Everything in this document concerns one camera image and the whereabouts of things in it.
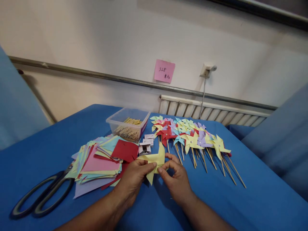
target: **scissors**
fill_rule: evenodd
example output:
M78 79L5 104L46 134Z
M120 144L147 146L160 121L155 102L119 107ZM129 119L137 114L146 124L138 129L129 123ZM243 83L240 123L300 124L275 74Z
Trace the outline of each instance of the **scissors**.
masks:
M51 211L53 211L68 195L70 190L73 187L74 179L73 178L64 178L66 174L70 171L72 168L72 164L69 165L69 167L65 171L58 172L55 175L52 175L45 180L43 180L41 183L36 185L33 189L31 189L26 195L24 195L18 203L15 205L13 210L10 213L10 219L18 220L20 218L23 218L30 213L32 213L32 216L35 218L41 218L49 214ZM41 186L46 184L47 182L52 181L52 183L44 190L44 192L36 199L36 201L26 210L20 211L22 205L25 203L25 201ZM51 205L49 208L42 210L45 203L57 192L57 190L60 188L60 186L65 182L69 181L69 185L65 191L65 193L61 196L60 199L58 199L53 205Z

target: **pink sticky note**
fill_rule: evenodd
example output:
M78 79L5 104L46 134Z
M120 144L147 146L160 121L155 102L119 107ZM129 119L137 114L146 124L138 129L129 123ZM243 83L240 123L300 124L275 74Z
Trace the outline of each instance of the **pink sticky note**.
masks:
M89 158L85 163L82 172L90 172L90 171L110 171L110 170L118 170L120 167L120 163L115 163L109 160L97 159L94 158L94 154L96 152L96 147L98 143L95 144L92 152L89 153Z
M155 65L154 79L162 82L171 83L174 69L174 63L169 63L164 60L157 59Z

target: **stack of colored paper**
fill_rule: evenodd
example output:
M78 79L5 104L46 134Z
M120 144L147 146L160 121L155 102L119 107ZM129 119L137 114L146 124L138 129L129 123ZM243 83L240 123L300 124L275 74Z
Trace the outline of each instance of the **stack of colored paper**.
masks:
M65 176L74 178L77 198L94 189L115 186L127 165L138 156L138 145L119 136L99 137L81 146L72 156L72 169Z

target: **plastic container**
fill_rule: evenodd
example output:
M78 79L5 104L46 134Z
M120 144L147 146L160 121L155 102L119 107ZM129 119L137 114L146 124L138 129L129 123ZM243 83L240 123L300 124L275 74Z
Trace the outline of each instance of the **plastic container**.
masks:
M127 141L138 143L148 124L150 114L149 111L125 107L106 119L106 123L110 125L112 134L121 136ZM140 120L142 123L140 125L125 123L124 121L128 118Z

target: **pink paper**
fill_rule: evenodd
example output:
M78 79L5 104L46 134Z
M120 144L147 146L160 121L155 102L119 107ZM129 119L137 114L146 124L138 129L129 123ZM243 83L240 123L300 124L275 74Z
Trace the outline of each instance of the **pink paper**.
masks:
M94 154L96 152L96 147L98 144L95 144L92 152L89 154L89 158L85 165L83 166L82 172L90 172L90 171L111 171L118 170L120 167L120 163L116 163L109 160L103 160L94 158Z
M115 178L102 178L102 179L89 181L84 184L76 184L74 199L94 189L104 186L105 184L108 184L112 182L113 180L115 180Z
M171 83L175 64L157 59L155 65L154 79L162 82Z

